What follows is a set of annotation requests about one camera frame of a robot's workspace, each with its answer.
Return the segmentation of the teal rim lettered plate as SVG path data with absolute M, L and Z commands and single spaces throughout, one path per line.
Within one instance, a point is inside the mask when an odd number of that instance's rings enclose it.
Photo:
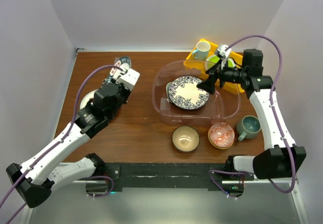
M 112 68 L 106 77 L 106 83 L 111 82 L 111 80 L 117 80 L 121 75 L 125 74 L 132 66 L 131 59 L 128 56 L 121 58 L 116 58 L 114 66 L 121 68 L 121 70 Z

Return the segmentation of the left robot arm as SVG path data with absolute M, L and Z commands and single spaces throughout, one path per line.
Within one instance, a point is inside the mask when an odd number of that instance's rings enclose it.
M 63 173 L 57 171 L 57 166 L 108 126 L 121 106 L 127 103 L 137 80 L 122 76 L 104 83 L 85 107 L 74 111 L 71 122 L 45 148 L 28 161 L 10 164 L 6 169 L 12 183 L 10 191 L 17 190 L 25 205 L 35 208 L 46 201 L 53 191 L 74 180 L 87 177 L 101 179 L 104 162 L 96 154 L 88 154 L 66 166 Z

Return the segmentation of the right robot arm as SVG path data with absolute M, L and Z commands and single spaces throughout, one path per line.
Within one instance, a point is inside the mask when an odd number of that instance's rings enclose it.
M 216 81 L 219 81 L 220 87 L 226 82 L 239 84 L 257 114 L 264 138 L 264 152 L 257 156 L 229 156 L 225 167 L 226 177 L 236 180 L 247 172 L 259 179 L 295 179 L 306 158 L 306 150 L 296 145 L 285 125 L 271 76 L 262 74 L 262 51 L 244 50 L 241 68 L 228 66 L 230 52 L 226 45 L 220 45 L 215 50 L 219 61 L 206 71 L 208 78 L 197 87 L 214 93 Z

